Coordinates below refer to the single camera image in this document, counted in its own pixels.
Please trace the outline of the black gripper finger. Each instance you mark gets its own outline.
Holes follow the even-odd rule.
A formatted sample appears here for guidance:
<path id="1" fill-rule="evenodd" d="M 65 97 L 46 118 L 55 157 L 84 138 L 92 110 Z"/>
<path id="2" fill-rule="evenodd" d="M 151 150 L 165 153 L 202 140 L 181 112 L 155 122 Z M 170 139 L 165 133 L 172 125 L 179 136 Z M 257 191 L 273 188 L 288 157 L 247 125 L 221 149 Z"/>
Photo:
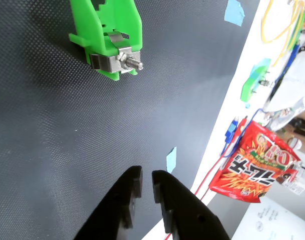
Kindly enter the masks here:
<path id="1" fill-rule="evenodd" d="M 142 197 L 142 167 L 129 167 L 113 184 L 74 237 L 76 240 L 126 240 L 133 228 L 136 199 Z"/>
<path id="2" fill-rule="evenodd" d="M 160 204 L 164 229 L 174 240 L 228 240 L 219 218 L 176 177 L 152 172 L 154 201 Z"/>

